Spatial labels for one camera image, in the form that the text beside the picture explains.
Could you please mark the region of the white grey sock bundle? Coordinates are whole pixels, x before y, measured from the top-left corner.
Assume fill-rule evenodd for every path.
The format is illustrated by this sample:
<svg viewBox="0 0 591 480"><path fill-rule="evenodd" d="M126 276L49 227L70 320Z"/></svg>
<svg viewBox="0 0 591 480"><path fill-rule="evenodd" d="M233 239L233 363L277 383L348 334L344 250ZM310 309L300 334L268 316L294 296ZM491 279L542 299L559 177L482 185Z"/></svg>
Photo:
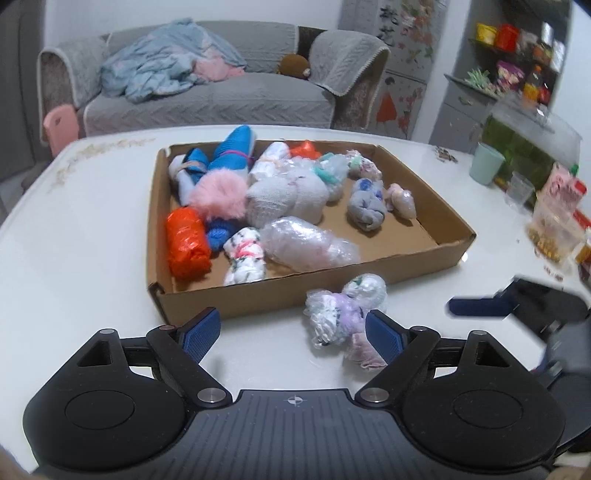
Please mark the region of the white grey sock bundle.
<svg viewBox="0 0 591 480"><path fill-rule="evenodd" d="M246 192L245 221L257 229L294 216L318 225L329 191L315 173L279 175L259 180Z"/></svg>

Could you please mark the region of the bubble wrap bundle teal band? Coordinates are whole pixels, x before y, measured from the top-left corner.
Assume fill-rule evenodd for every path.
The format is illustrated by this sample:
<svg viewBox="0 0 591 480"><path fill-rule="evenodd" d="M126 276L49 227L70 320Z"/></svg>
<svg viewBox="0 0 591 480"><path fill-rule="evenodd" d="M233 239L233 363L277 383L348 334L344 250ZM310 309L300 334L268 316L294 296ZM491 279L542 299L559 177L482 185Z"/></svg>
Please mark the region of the bubble wrap bundle teal band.
<svg viewBox="0 0 591 480"><path fill-rule="evenodd" d="M349 158L346 155L327 153L318 160L294 157L287 161L291 169L310 170L324 182L329 192L328 203L339 202L344 193L344 184L349 177Z"/></svg>

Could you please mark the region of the white pink patterned bag bundle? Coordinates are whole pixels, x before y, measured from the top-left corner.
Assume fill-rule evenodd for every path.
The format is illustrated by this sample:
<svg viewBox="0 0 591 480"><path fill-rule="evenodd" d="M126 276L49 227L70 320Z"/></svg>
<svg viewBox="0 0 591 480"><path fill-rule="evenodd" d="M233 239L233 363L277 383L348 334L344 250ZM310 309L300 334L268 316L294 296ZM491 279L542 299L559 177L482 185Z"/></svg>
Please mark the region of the white pink patterned bag bundle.
<svg viewBox="0 0 591 480"><path fill-rule="evenodd" d="M348 159L349 177L352 179L370 179L380 181L383 177L382 171L377 165L362 155L358 150L346 151Z"/></svg>

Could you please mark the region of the orange plastic bag bundle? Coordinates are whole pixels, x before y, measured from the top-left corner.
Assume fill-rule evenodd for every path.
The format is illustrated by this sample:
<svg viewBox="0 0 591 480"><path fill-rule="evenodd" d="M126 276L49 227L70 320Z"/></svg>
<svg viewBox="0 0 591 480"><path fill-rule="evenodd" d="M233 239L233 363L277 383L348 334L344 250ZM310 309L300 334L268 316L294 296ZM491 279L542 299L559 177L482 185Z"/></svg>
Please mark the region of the orange plastic bag bundle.
<svg viewBox="0 0 591 480"><path fill-rule="evenodd" d="M301 157L310 160L318 160L322 157L322 153L315 148L314 143L310 140L305 140L298 145L290 147L291 157Z"/></svg>

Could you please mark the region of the clear bag patterned bundle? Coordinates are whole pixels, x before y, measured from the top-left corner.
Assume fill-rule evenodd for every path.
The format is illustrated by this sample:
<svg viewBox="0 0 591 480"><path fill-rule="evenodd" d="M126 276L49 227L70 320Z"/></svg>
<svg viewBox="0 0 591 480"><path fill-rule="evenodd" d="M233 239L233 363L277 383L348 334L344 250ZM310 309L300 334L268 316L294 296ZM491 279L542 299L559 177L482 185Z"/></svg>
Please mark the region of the clear bag patterned bundle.
<svg viewBox="0 0 591 480"><path fill-rule="evenodd" d="M370 344L366 319L370 311L386 313L387 307L387 284L372 273L356 276L341 292L308 291L304 315L311 324L311 344L344 347L346 360L365 370L383 369L386 362Z"/></svg>

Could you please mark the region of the small orange bag bundle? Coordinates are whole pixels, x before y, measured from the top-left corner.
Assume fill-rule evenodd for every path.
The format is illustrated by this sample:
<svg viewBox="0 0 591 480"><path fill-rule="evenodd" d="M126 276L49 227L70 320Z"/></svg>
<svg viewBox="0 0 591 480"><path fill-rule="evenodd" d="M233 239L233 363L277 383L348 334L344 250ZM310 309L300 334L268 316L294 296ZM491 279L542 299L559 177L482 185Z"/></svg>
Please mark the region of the small orange bag bundle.
<svg viewBox="0 0 591 480"><path fill-rule="evenodd" d="M165 231L173 277L189 282L211 272L211 247L197 212L190 207L173 210L166 218Z"/></svg>

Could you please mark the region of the plastic container with nuts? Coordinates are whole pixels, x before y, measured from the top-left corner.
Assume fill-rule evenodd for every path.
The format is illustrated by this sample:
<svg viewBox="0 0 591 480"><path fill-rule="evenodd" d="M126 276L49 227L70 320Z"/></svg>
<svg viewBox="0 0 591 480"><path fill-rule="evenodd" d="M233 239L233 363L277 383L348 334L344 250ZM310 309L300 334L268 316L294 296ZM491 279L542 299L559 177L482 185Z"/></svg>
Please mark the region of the plastic container with nuts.
<svg viewBox="0 0 591 480"><path fill-rule="evenodd" d="M586 234L573 216L559 213L538 199L527 225L529 239L546 259L560 264L586 241Z"/></svg>

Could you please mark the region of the white floral bag bundle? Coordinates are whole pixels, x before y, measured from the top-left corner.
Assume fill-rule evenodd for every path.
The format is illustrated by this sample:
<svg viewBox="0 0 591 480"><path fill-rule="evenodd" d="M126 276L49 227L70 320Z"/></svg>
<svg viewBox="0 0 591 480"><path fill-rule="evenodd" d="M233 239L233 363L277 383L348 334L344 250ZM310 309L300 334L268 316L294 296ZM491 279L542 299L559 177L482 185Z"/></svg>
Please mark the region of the white floral bag bundle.
<svg viewBox="0 0 591 480"><path fill-rule="evenodd" d="M266 279L266 260L260 244L259 230L244 227L224 243L229 268L223 280L224 286L259 282Z"/></svg>

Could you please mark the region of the blue yarn bundle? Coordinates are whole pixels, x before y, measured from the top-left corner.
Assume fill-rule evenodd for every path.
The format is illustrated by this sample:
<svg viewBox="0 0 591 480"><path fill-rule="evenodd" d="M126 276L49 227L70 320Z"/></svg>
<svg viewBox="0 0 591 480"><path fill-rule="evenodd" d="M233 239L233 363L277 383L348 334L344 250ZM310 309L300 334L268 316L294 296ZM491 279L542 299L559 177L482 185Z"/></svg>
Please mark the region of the blue yarn bundle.
<svg viewBox="0 0 591 480"><path fill-rule="evenodd" d="M225 220L214 218L205 223L205 234L212 253L222 250L224 243L231 239L236 232L245 226L245 222L239 219Z"/></svg>

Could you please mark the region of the clear plastic cup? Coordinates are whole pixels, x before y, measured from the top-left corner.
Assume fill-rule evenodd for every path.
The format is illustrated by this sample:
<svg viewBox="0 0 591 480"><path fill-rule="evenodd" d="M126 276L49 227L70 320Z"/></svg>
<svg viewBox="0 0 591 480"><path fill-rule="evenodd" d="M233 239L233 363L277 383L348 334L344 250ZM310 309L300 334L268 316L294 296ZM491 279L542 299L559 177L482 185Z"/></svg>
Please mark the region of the clear plastic cup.
<svg viewBox="0 0 591 480"><path fill-rule="evenodd" d="M515 209L532 208L534 185L522 174L513 172L505 191L505 202Z"/></svg>

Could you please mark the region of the brown cardboard box tray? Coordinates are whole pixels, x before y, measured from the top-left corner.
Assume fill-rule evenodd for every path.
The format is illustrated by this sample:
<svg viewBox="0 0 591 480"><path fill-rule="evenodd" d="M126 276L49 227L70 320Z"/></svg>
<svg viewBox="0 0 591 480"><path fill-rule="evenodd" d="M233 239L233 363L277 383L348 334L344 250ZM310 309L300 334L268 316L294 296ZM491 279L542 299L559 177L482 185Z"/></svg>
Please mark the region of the brown cardboard box tray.
<svg viewBox="0 0 591 480"><path fill-rule="evenodd" d="M216 143L158 153L147 227L147 289L162 317L181 326L214 307L223 318L304 303L311 290L339 291L373 273L396 283L455 266L472 228L389 150L356 144L381 180L339 180L329 200L307 161L249 184L225 167L197 186L190 207L171 189L170 163L213 156Z"/></svg>

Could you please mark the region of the pastel purple bag bundle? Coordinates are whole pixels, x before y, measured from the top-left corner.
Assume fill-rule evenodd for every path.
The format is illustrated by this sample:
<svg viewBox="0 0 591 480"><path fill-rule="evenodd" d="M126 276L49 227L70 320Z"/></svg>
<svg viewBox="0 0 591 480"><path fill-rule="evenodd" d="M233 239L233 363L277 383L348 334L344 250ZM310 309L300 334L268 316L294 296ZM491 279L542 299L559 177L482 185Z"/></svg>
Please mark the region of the pastel purple bag bundle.
<svg viewBox="0 0 591 480"><path fill-rule="evenodd" d="M283 217L259 231L266 256L295 272L359 264L360 247L300 218Z"/></svg>

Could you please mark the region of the grey blue sock bundle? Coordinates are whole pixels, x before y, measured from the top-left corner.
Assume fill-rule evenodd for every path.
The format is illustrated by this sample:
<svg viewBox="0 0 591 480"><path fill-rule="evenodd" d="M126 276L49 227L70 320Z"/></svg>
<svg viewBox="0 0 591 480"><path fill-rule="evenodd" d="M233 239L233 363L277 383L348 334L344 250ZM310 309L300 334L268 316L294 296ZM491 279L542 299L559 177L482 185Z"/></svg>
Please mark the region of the grey blue sock bundle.
<svg viewBox="0 0 591 480"><path fill-rule="evenodd" d="M346 208L349 220L360 230L379 230L388 213L383 196L383 182L362 178L353 184Z"/></svg>

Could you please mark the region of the small pink bag bundle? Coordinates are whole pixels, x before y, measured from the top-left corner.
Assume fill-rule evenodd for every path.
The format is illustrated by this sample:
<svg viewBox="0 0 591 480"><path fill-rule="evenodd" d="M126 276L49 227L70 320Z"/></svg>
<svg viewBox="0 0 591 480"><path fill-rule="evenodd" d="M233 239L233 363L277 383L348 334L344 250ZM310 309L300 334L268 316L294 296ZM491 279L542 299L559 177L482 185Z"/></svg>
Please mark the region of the small pink bag bundle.
<svg viewBox="0 0 591 480"><path fill-rule="evenodd" d="M407 220L415 220L417 218L417 209L412 192L404 189L398 183L393 183L389 186L385 202L390 212L397 213Z"/></svg>

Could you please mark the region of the mint green cup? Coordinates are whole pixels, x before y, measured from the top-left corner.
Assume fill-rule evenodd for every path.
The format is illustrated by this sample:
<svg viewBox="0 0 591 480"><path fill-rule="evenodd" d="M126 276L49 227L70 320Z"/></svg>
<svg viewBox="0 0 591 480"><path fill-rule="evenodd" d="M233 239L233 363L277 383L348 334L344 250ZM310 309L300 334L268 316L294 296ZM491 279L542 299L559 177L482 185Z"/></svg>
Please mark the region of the mint green cup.
<svg viewBox="0 0 591 480"><path fill-rule="evenodd" d="M480 142L474 153L470 176L477 183L488 186L493 182L504 162L505 157L502 153Z"/></svg>

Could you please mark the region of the pink fluffy pompom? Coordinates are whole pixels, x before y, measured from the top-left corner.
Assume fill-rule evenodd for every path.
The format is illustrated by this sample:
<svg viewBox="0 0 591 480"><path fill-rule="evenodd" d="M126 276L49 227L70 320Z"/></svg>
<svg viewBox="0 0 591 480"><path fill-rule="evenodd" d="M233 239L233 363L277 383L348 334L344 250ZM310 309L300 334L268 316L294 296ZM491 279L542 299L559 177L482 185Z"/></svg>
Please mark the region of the pink fluffy pompom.
<svg viewBox="0 0 591 480"><path fill-rule="evenodd" d="M189 206L207 222L242 219L248 189L242 175L231 169L214 169L194 186L189 195Z"/></svg>

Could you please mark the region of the glass fish tank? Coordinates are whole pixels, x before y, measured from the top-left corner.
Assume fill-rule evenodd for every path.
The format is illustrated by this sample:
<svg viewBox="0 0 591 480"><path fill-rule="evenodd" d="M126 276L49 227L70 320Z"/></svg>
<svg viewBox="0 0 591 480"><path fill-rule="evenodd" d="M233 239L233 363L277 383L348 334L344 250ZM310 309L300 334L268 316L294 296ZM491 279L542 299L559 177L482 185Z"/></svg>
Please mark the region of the glass fish tank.
<svg viewBox="0 0 591 480"><path fill-rule="evenodd" d="M505 189L517 172L541 189L554 165L576 174L582 137L560 116L510 92L491 109L481 142L505 158L495 183Z"/></svg>

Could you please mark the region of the blue white sock roll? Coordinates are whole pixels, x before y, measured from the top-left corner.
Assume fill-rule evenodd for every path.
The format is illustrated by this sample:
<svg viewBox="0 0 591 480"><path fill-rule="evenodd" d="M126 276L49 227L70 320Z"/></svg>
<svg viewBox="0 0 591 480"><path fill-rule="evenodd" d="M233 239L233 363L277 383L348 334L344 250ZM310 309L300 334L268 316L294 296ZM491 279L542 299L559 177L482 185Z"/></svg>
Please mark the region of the blue white sock roll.
<svg viewBox="0 0 591 480"><path fill-rule="evenodd" d="M246 178L249 175L256 135L247 125L235 128L213 153L208 171L228 169Z"/></svg>
<svg viewBox="0 0 591 480"><path fill-rule="evenodd" d="M176 155L168 167L168 176L180 206L189 204L190 193L199 180L207 174L209 160L198 148L186 154Z"/></svg>

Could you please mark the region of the pink plastic stool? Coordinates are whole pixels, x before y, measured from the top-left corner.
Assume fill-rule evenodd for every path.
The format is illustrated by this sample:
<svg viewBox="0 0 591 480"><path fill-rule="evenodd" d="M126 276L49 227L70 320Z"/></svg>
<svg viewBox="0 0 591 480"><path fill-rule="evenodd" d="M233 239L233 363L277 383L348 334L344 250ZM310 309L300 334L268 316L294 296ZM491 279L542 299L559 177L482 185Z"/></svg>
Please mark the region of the pink plastic stool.
<svg viewBox="0 0 591 480"><path fill-rule="evenodd" d="M79 139L76 110L64 104L50 110L43 119L43 129L53 157L57 157L69 144Z"/></svg>

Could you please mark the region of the grey cabinet with shelves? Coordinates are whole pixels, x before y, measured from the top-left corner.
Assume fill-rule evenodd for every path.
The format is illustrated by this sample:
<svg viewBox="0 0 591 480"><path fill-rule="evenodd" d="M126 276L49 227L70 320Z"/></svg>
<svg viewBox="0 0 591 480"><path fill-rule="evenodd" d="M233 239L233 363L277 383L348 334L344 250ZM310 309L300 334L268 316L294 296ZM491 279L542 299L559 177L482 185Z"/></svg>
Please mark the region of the grey cabinet with shelves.
<svg viewBox="0 0 591 480"><path fill-rule="evenodd" d="M552 102L569 41L571 1L472 1L430 143L471 153L492 107L539 67Z"/></svg>

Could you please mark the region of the grey sofa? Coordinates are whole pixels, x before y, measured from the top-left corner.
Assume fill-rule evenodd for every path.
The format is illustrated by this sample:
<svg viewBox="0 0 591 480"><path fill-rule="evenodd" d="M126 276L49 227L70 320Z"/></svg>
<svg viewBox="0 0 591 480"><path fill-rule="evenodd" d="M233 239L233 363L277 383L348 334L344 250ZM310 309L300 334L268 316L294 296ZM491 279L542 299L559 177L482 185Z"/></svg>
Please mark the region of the grey sofa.
<svg viewBox="0 0 591 480"><path fill-rule="evenodd" d="M363 130L389 54L361 32L181 19L43 49L39 113L70 106L85 137L238 124Z"/></svg>

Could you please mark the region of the grey knitted throw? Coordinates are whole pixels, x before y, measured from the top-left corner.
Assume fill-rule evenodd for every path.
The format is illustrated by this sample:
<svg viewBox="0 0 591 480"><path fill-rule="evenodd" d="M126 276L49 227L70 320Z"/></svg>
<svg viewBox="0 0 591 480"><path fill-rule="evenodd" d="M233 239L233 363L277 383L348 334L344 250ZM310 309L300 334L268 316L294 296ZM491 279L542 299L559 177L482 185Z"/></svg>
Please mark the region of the grey knitted throw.
<svg viewBox="0 0 591 480"><path fill-rule="evenodd" d="M311 43L308 80L337 97L344 97L377 59L388 60L389 47L367 33L329 30Z"/></svg>

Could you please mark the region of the light blue blanket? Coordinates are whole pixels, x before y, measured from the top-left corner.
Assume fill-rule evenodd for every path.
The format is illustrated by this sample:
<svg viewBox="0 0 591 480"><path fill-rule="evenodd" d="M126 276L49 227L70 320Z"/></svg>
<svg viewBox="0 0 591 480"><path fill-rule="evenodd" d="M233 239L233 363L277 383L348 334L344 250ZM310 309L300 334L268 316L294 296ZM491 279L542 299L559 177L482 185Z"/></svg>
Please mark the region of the light blue blanket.
<svg viewBox="0 0 591 480"><path fill-rule="evenodd" d="M245 73L231 43L190 19L160 26L112 54L101 66L102 93L131 103L173 96L195 85Z"/></svg>

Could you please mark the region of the brown plush toy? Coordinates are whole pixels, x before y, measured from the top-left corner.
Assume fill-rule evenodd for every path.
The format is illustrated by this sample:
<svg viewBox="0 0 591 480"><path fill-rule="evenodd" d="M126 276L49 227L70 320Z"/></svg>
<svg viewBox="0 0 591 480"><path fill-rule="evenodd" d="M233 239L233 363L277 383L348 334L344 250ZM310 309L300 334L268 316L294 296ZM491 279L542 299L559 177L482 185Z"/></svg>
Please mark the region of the brown plush toy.
<svg viewBox="0 0 591 480"><path fill-rule="evenodd" d="M311 75L310 62L308 62L308 59L304 58L304 56L287 54L280 60L277 73L283 76L308 80Z"/></svg>

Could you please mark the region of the decorated refrigerator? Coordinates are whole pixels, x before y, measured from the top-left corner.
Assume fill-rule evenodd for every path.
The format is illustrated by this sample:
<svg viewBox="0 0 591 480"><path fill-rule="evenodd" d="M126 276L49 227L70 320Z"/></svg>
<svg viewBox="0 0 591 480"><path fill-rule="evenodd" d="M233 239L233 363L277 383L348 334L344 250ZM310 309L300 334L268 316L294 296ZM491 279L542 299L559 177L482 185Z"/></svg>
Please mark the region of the decorated refrigerator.
<svg viewBox="0 0 591 480"><path fill-rule="evenodd" d="M370 131L410 139L424 100L449 3L349 0L339 28L374 35L390 49Z"/></svg>

